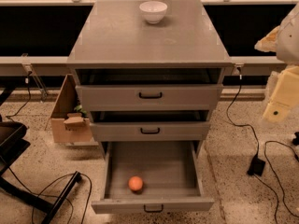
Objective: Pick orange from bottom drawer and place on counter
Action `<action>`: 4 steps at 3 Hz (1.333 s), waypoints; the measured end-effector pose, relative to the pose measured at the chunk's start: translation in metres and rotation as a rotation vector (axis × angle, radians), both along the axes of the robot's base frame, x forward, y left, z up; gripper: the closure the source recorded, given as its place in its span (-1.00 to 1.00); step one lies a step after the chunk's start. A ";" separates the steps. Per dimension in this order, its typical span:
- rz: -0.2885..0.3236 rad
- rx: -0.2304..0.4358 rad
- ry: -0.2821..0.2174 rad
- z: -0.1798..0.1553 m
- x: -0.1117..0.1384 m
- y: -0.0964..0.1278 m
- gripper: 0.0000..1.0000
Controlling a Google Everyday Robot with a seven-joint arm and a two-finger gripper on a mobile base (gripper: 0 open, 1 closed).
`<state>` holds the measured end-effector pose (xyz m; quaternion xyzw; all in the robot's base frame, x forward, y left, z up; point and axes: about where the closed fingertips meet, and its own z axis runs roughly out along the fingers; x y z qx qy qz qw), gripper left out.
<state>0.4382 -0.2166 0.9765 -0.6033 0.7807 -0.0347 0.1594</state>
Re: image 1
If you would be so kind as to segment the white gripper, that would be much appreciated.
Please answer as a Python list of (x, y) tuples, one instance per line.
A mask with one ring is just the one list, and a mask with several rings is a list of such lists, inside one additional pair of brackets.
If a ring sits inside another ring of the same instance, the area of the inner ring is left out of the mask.
[[(299, 3), (254, 48), (262, 52), (275, 52), (277, 58), (288, 64), (299, 64)], [(299, 105), (299, 67), (288, 66), (278, 81), (263, 112), (269, 122), (281, 122)]]

